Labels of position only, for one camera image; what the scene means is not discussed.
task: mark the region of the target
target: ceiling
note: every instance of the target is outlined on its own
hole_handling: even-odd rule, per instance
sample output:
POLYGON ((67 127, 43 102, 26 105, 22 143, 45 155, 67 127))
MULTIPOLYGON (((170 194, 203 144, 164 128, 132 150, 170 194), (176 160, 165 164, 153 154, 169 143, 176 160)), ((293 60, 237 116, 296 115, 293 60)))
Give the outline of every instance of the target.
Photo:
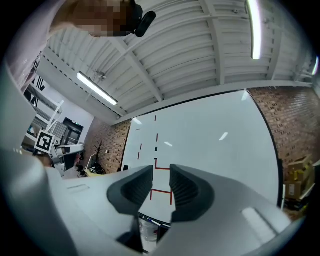
POLYGON ((268 0, 259 2, 260 60, 251 59, 244 0, 136 2, 144 13, 157 15, 144 37, 95 38, 68 28, 49 40, 39 69, 53 88, 108 124, 214 93, 311 86, 312 49, 295 23, 268 0), (79 71, 118 104, 92 93, 77 79, 79 71))

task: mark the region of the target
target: brown box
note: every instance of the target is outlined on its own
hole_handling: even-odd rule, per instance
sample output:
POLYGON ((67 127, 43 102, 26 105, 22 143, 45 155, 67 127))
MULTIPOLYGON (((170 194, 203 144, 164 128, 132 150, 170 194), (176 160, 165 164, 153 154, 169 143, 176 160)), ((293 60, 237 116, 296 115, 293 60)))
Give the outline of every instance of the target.
POLYGON ((285 197, 299 200, 300 197, 307 192, 315 183, 315 170, 309 169, 309 177, 304 181, 286 181, 285 184, 285 197))
POLYGON ((288 180, 290 182, 304 182, 310 175, 312 156, 309 154, 288 165, 288 180))

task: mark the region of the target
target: black headphones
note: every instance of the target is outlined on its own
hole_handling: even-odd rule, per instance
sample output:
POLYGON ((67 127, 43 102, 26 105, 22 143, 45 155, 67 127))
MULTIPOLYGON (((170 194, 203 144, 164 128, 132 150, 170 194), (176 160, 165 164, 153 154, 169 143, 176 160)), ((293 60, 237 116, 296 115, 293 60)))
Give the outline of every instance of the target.
POLYGON ((131 0, 131 6, 133 7, 133 13, 130 24, 128 24, 126 31, 114 32, 114 37, 125 37, 129 34, 135 34, 138 38, 142 38, 157 16, 155 12, 149 11, 143 17, 144 11, 142 7, 136 4, 134 0, 131 0))

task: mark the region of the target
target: whiteboard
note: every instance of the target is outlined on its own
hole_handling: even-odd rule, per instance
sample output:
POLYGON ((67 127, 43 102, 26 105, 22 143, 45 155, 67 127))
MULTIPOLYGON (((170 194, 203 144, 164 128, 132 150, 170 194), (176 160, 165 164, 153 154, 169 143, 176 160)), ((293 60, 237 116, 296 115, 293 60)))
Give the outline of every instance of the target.
POLYGON ((237 180, 277 204, 279 171, 271 134, 246 90, 168 107, 131 122, 122 166, 153 165, 140 213, 170 223, 170 164, 237 180))

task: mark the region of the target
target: headset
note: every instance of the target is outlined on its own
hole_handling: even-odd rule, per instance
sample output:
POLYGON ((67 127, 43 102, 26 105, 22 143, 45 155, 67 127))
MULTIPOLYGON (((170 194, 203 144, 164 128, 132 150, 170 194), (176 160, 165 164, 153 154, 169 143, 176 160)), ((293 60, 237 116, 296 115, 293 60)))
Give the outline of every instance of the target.
POLYGON ((142 38, 157 17, 154 11, 149 11, 143 16, 144 11, 142 7, 136 4, 134 0, 130 1, 130 5, 133 7, 132 16, 128 17, 130 22, 125 26, 123 31, 114 31, 114 37, 125 37, 135 34, 138 38, 142 38))

